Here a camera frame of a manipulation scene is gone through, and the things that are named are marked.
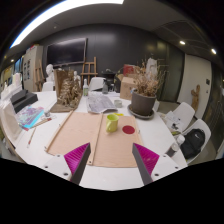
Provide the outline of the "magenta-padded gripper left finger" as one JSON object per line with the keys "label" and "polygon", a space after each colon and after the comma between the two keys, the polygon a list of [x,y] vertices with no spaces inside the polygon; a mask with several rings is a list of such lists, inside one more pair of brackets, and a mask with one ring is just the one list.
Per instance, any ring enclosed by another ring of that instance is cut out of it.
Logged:
{"label": "magenta-padded gripper left finger", "polygon": [[81,145],[65,155],[53,156],[42,168],[78,185],[82,179],[91,152],[90,144]]}

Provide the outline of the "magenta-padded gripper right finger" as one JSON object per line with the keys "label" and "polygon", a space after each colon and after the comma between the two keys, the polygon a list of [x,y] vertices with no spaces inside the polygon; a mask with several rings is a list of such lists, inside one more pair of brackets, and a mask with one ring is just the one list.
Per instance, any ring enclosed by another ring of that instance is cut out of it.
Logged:
{"label": "magenta-padded gripper right finger", "polygon": [[133,144],[132,154],[144,185],[180,170],[180,166],[167,154],[159,155],[137,143]]}

